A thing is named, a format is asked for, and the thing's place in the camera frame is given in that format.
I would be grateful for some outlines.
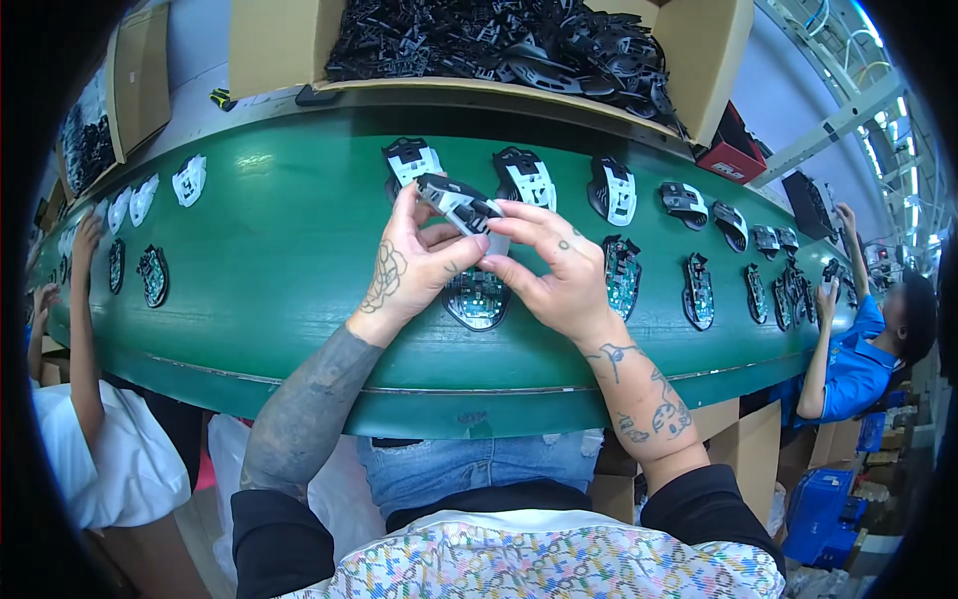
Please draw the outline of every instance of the white shirt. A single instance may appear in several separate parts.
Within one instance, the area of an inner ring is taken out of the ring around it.
[[[143,398],[100,381],[103,428],[87,447],[70,384],[35,388],[36,419],[54,476],[79,528],[139,526],[190,498],[190,478]]]

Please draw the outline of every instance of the green conveyor belt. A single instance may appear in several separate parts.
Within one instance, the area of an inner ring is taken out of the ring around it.
[[[368,286],[390,214],[380,148],[398,135],[395,127],[388,134],[358,127],[361,119],[361,113],[331,110],[262,121],[122,173],[96,199],[112,199],[153,173],[160,174],[160,187],[141,226],[127,215],[119,231],[126,243],[119,295],[108,287],[108,233],[94,258],[90,303],[101,367],[180,401],[255,417],[279,381],[344,321]],[[639,204],[632,224],[617,228],[587,203],[589,155],[520,140],[443,136],[413,123],[401,134],[427,133],[450,176],[490,195],[497,186],[490,156],[510,143],[530,148],[556,183],[560,214],[594,242],[622,233],[639,245],[642,281],[628,328],[690,408],[757,390],[805,367],[817,329],[805,322],[783,333],[772,308],[771,283],[785,266],[784,252],[768,262],[749,240],[748,250],[736,254],[713,223],[694,232],[667,216],[657,190],[667,180],[689,183],[708,204],[720,198],[739,208],[749,226],[789,224],[790,217],[766,200],[678,157],[631,145],[619,157],[635,174]],[[206,186],[199,201],[184,208],[171,176],[197,153],[207,158]],[[44,243],[33,283],[57,269],[57,239],[79,212]],[[834,250],[799,238],[799,266],[817,283]],[[163,248],[170,267],[169,297],[155,310],[147,307],[135,272],[150,244]],[[715,324],[705,332],[688,322],[681,301],[682,261],[693,251],[709,259],[715,286]],[[530,248],[514,246],[513,256],[536,272],[545,270]],[[769,302],[762,326],[746,303],[742,271],[750,262],[759,265]],[[844,297],[839,330],[852,318]],[[68,344],[66,288],[63,298],[52,313],[51,336]],[[347,432],[488,437],[607,423],[588,365],[517,297],[502,324],[484,333],[463,328],[434,302],[383,354],[366,389]]]

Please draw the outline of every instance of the tattooed arm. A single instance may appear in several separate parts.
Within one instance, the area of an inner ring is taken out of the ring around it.
[[[271,489],[305,503],[307,484],[336,447],[382,350],[489,247],[485,235],[462,238],[449,223],[420,230],[432,214],[417,204],[415,182],[399,192],[359,308],[284,381],[253,424],[241,490]]]
[[[650,493],[708,466],[688,408],[608,306],[602,249],[557,214],[499,202],[506,217],[490,220],[490,229],[533,246],[552,271],[536,277],[507,256],[487,256],[479,265],[502,278],[536,318],[569,337],[586,357],[615,434],[642,466]]]

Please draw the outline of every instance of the blue plastic crate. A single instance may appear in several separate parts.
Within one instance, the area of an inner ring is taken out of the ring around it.
[[[835,532],[832,533],[832,537],[829,541],[825,543],[825,548],[822,549],[821,555],[818,556],[818,559],[814,561],[812,566],[842,567],[848,560],[848,556],[852,553],[852,548],[855,547],[855,540],[857,539],[858,533],[854,530],[846,530],[844,528],[836,529]]]
[[[838,528],[853,477],[853,472],[828,468],[805,473],[788,505],[785,555],[803,564],[818,558]]]
[[[861,432],[858,433],[859,451],[878,451],[881,449],[881,433],[885,431],[885,413],[868,414],[861,419]]]

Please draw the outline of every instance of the hand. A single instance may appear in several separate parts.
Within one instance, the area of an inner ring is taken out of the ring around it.
[[[835,318],[835,303],[838,301],[838,287],[839,283],[836,279],[832,279],[830,287],[825,287],[824,285],[818,286],[818,293],[815,299],[818,304],[818,320],[823,326],[831,326],[832,320]]]
[[[545,326],[581,345],[589,337],[622,325],[608,305],[605,254],[563,217],[522,202],[496,200],[506,217],[490,219],[489,229],[531,245],[552,268],[536,277],[508,256],[486,256],[479,266],[503,280]]]
[[[93,262],[93,252],[96,251],[100,243],[100,237],[103,236],[103,220],[93,214],[87,213],[80,219],[77,225],[77,236],[73,239],[73,278],[78,276],[85,281],[90,274],[90,263]]]
[[[855,238],[855,213],[851,208],[848,207],[848,204],[841,203],[835,205],[835,213],[838,215],[838,219],[841,220],[841,225],[845,229],[845,234],[849,235],[851,239]]]
[[[47,326],[47,319],[50,317],[50,307],[53,304],[59,304],[59,285],[48,283],[43,287],[34,289],[34,323],[33,330],[37,333],[43,333]]]
[[[415,181],[399,191],[376,251],[373,282],[350,318],[350,331],[379,347],[489,248],[487,236],[463,237],[449,222],[420,230],[437,215],[428,204],[417,203],[418,197]]]

